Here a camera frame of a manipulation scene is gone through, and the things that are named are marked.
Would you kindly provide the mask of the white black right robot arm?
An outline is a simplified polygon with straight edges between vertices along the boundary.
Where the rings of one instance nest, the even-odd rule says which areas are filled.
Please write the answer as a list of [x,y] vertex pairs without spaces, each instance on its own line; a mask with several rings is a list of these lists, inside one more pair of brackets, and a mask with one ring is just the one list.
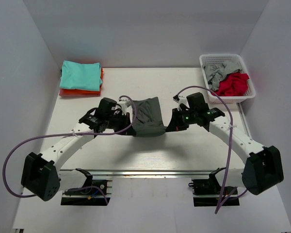
[[240,157],[244,168],[218,168],[205,181],[206,189],[219,194],[229,187],[243,187],[251,194],[258,195],[284,180],[279,150],[275,146],[266,147],[247,136],[218,108],[209,108],[202,93],[173,100],[178,104],[172,110],[172,118],[167,132],[179,132],[196,124],[220,138]]

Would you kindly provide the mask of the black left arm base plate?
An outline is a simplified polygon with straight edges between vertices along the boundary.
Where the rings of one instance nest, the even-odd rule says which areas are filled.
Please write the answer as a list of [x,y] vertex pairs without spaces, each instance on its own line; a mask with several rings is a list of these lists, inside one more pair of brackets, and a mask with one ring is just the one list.
[[[106,197],[107,202],[112,196],[113,181],[107,177],[93,177],[92,181],[84,186],[98,187]],[[79,191],[65,190],[61,197],[62,206],[107,206],[104,196],[96,188],[88,188]]]

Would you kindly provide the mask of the dark grey t-shirt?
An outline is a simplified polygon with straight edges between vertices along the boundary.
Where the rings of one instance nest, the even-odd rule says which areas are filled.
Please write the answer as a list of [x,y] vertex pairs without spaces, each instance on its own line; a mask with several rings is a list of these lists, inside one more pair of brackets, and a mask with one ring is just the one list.
[[136,137],[157,137],[166,133],[158,97],[134,100],[133,103],[137,108],[133,111],[136,120],[132,125]]

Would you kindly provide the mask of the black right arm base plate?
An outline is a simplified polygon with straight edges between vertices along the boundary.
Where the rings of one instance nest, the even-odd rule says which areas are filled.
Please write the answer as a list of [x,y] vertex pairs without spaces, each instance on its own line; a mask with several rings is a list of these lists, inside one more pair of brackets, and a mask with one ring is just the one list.
[[[215,172],[211,172],[207,178],[194,178],[188,187],[193,191],[194,207],[215,207],[219,200],[221,186],[215,180]],[[232,193],[231,197],[223,204],[223,206],[239,206],[239,199],[236,198],[238,191],[233,191],[233,187],[224,188],[223,198]]]

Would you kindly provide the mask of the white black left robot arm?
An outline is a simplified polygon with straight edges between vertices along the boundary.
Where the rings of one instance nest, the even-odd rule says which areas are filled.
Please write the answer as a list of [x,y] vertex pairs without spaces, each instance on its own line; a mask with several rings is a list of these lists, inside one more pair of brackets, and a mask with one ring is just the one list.
[[43,201],[48,201],[58,191],[89,193],[94,186],[92,174],[76,168],[62,171],[62,166],[85,144],[98,135],[106,135],[106,129],[112,134],[121,134],[132,128],[135,119],[130,118],[127,108],[137,110],[133,100],[120,96],[118,101],[103,98],[99,106],[92,108],[82,116],[70,133],[64,133],[61,139],[39,154],[30,153],[25,158],[21,184]]

